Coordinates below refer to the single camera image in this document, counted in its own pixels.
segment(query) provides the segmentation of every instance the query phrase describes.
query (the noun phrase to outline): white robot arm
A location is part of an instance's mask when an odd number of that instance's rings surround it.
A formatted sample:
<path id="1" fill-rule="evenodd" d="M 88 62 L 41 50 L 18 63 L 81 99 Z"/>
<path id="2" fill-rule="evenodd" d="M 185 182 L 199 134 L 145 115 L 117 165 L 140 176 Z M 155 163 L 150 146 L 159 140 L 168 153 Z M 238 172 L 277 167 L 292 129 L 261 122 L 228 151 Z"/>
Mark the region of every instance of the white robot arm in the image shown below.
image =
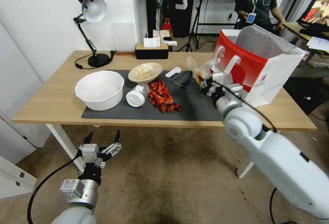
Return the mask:
<path id="1" fill-rule="evenodd" d="M 214 74 L 201 81 L 201 88 L 222 115 L 229 137 L 245 147 L 289 202 L 329 223 L 328 176 L 286 137 L 267 129 L 252 109 L 242 107 L 241 85 L 223 87 L 221 79 L 221 73 Z"/>
<path id="2" fill-rule="evenodd" d="M 106 161 L 120 152 L 122 146 L 119 130 L 114 143 L 107 148 L 90 144 L 92 135 L 91 132 L 85 138 L 84 144 L 79 146 L 86 163 L 83 174 L 77 179 L 65 179 L 60 188 L 71 208 L 63 211 L 52 224 L 96 224 L 93 213 L 98 198 L 97 190 L 101 184 L 101 170 Z"/>
<path id="3" fill-rule="evenodd" d="M 218 73 L 207 80 L 200 79 L 200 85 L 201 93 L 211 97 L 222 116 L 229 137 L 245 147 L 255 166 L 289 202 L 309 212 L 319 222 L 328 224 L 328 176 L 291 141 L 266 128 L 253 110 L 242 106 L 241 85 L 223 86 L 222 80 L 222 73 Z M 107 148 L 89 144 L 91 136 L 80 147 L 86 163 L 84 173 L 78 179 L 64 180 L 61 186 L 61 192 L 72 207 L 52 224 L 96 224 L 93 211 L 101 183 L 101 169 L 105 161 L 121 150 L 121 144 L 120 133 L 115 143 Z"/>

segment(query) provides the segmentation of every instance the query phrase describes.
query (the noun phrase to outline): white bottle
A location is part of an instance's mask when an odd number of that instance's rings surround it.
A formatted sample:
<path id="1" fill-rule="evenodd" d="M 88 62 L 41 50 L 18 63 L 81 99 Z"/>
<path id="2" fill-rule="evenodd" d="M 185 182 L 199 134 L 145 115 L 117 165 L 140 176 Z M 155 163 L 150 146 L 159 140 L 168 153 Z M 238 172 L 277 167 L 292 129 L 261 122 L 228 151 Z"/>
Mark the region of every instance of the white bottle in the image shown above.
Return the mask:
<path id="1" fill-rule="evenodd" d="M 140 107 L 145 103 L 150 88 L 147 83 L 138 83 L 130 92 L 127 93 L 126 99 L 129 105 Z"/>

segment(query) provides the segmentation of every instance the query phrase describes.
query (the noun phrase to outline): gray floor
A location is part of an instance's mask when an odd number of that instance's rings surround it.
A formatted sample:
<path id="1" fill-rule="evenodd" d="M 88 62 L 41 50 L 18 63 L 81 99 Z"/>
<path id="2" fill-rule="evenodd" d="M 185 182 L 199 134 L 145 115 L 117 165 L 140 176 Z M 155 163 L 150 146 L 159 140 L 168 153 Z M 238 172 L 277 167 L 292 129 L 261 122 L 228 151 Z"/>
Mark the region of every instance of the gray floor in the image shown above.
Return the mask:
<path id="1" fill-rule="evenodd" d="M 205 43 L 202 49 L 212 51 L 213 47 Z M 329 115 L 328 107 L 329 103 L 325 103 L 314 114 L 324 118 Z M 329 174 L 326 124 L 310 118 L 317 131 L 283 135 Z M 95 210 L 98 223 L 271 223 L 268 202 L 273 185 L 255 167 L 244 179 L 237 178 L 236 169 L 247 153 L 223 129 L 64 126 L 76 146 L 90 131 L 94 131 L 93 143 L 109 145 L 119 128 L 123 149 L 103 169 Z M 68 160 L 51 135 L 43 148 L 18 166 L 35 175 L 38 184 Z M 33 205 L 35 224 L 51 223 L 67 208 L 59 187 L 64 179 L 78 175 L 76 167 L 70 165 L 41 188 Z M 0 223 L 26 223 L 30 196 L 1 199 Z M 273 213 L 277 223 L 318 223 L 279 192 L 274 197 Z"/>
<path id="2" fill-rule="evenodd" d="M 203 42 L 206 42 L 206 43 L 203 43 L 202 46 L 197 49 L 197 52 L 213 52 L 214 49 L 215 49 L 215 45 L 216 45 L 216 41 L 217 41 L 217 37 L 213 37 L 213 36 L 197 36 L 197 38 L 199 40 L 199 44 L 201 46 L 201 44 Z M 173 51 L 176 51 L 178 49 L 180 49 L 182 46 L 184 46 L 187 42 L 188 42 L 188 37 L 185 37 L 185 38 L 173 38 L 173 40 L 176 40 L 177 41 L 177 46 L 174 46 L 173 47 Z M 191 47 L 192 47 L 192 50 L 193 52 L 195 51 L 196 49 L 196 44 L 195 44 L 195 41 L 192 39 L 191 40 Z"/>

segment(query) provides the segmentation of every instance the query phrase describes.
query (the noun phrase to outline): person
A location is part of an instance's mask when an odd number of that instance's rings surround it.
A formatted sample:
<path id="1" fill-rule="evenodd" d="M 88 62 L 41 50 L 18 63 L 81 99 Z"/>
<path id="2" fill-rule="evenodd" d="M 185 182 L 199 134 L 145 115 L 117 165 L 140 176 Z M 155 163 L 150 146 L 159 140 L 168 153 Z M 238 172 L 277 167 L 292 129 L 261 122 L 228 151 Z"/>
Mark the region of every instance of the person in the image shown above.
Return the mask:
<path id="1" fill-rule="evenodd" d="M 234 10 L 241 19 L 239 29 L 256 24 L 274 33 L 269 11 L 279 20 L 277 32 L 280 33 L 284 29 L 285 19 L 277 5 L 277 0 L 235 0 Z"/>

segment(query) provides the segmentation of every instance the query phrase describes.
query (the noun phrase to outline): wooden table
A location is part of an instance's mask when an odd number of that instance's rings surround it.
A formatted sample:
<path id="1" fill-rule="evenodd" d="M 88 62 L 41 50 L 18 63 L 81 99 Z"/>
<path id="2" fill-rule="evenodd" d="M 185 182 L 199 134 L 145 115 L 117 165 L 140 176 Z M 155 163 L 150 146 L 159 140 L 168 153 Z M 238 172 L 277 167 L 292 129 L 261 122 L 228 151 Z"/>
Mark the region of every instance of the wooden table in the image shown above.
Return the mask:
<path id="1" fill-rule="evenodd" d="M 103 126 L 139 126 L 139 127 L 175 127 L 175 128 L 219 128 L 223 122 L 219 121 L 167 121 L 167 120 L 125 120 L 125 119 L 85 119 L 81 115 L 85 104 L 75 96 L 74 87 L 85 75 L 105 69 L 130 70 L 133 67 L 155 61 L 165 70 L 170 70 L 174 64 L 182 68 L 186 66 L 187 56 L 193 57 L 197 64 L 202 64 L 212 58 L 212 53 L 203 52 L 170 52 L 169 58 L 164 60 L 137 60 L 133 55 L 115 56 L 113 61 L 100 69 L 81 70 L 75 67 L 77 58 L 89 54 L 89 51 L 75 51 L 39 89 L 29 102 L 12 119 L 18 123 L 45 123 L 70 158 L 76 155 L 76 148 L 66 135 L 61 125 L 103 125 Z M 79 61 L 84 67 L 88 57 Z M 259 108 L 277 127 L 278 130 L 312 131 L 316 126 L 297 106 L 289 94 L 282 89 L 273 102 Z M 75 164 L 83 171 L 84 163 L 81 158 Z M 249 163 L 239 172 L 246 173 Z"/>
<path id="2" fill-rule="evenodd" d="M 300 29 L 303 27 L 298 23 L 284 23 L 283 24 L 290 32 L 294 33 L 298 37 L 298 41 L 296 42 L 295 46 L 300 47 L 303 42 L 307 43 L 312 36 L 301 34 L 299 32 Z M 315 49 L 308 49 L 310 54 L 308 55 L 307 59 L 299 64 L 299 66 L 294 70 L 291 74 L 291 77 L 307 77 L 307 78 L 325 78 L 329 77 L 329 64 L 326 63 L 318 63 L 317 67 L 314 67 L 310 64 L 310 60 L 313 58 L 315 54 L 318 55 L 328 55 L 329 51 L 322 51 L 322 50 L 315 50 Z"/>
<path id="3" fill-rule="evenodd" d="M 312 36 L 309 35 L 305 35 L 305 34 L 301 34 L 299 32 L 299 30 L 301 30 L 302 27 L 301 25 L 299 25 L 298 23 L 284 23 L 283 24 L 289 31 L 293 32 L 295 35 L 297 35 L 299 38 L 305 40 L 306 42 L 308 42 Z"/>

